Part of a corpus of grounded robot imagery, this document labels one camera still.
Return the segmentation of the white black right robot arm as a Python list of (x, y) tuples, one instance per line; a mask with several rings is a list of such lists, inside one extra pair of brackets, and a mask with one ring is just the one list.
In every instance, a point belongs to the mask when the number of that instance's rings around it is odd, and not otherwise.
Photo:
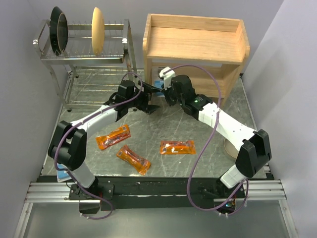
[(170, 106), (179, 103), (183, 111), (196, 120), (216, 129), (238, 151), (235, 164), (221, 177), (216, 186), (221, 197), (229, 197), (234, 186), (245, 178), (252, 178), (271, 160), (268, 133), (255, 131), (225, 113), (210, 98), (196, 94), (187, 75), (160, 73), (162, 92)]

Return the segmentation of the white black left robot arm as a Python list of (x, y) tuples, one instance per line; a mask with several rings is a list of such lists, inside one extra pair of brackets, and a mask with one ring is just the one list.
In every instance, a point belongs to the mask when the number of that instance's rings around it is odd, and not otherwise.
[(102, 128), (119, 121), (130, 108), (147, 114), (159, 107), (151, 105), (153, 93), (161, 90), (143, 81), (135, 84), (123, 80), (116, 92), (96, 111), (73, 122), (60, 121), (54, 131), (48, 156), (54, 160), (57, 171), (68, 173), (81, 185), (81, 194), (87, 199), (98, 195), (97, 179), (85, 163), (87, 140)]

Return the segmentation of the blue razor blister pack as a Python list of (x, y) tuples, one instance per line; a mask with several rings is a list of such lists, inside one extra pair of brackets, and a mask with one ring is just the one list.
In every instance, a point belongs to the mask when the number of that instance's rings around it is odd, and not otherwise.
[(59, 169), (62, 169), (62, 171), (57, 171), (56, 177), (57, 182), (66, 182), (71, 179), (71, 176), (64, 170), (66, 167), (62, 164), (57, 164), (57, 167)]
[(153, 86), (162, 89), (163, 80), (160, 78), (159, 73), (163, 67), (153, 67), (152, 68), (152, 83)]

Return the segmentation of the wooden two-tier shelf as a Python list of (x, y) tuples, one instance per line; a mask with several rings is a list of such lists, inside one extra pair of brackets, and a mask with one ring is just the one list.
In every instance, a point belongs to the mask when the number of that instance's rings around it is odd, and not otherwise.
[(243, 20), (149, 13), (143, 36), (144, 78), (153, 67), (188, 75), (197, 93), (224, 105), (250, 55)]

